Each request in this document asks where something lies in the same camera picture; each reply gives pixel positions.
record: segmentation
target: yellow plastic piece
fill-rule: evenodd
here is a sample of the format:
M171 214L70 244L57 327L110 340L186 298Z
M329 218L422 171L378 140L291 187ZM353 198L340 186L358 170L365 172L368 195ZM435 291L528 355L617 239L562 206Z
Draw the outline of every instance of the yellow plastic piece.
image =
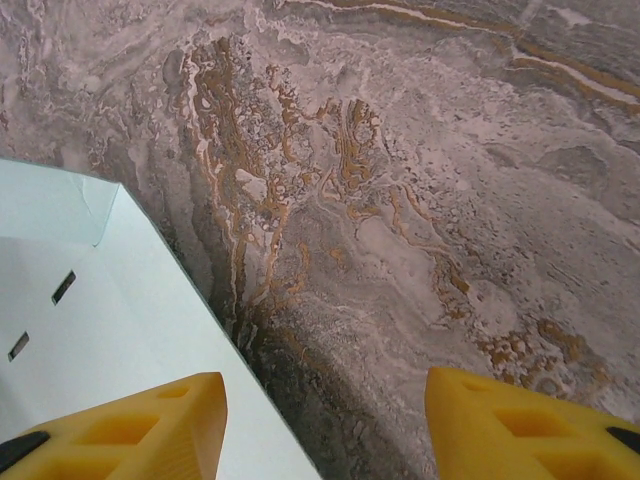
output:
M587 407L432 368L425 408L440 480L640 478L640 455L606 428L640 429Z
M30 429L51 438L0 479L214 479L226 422L222 375L194 375Z

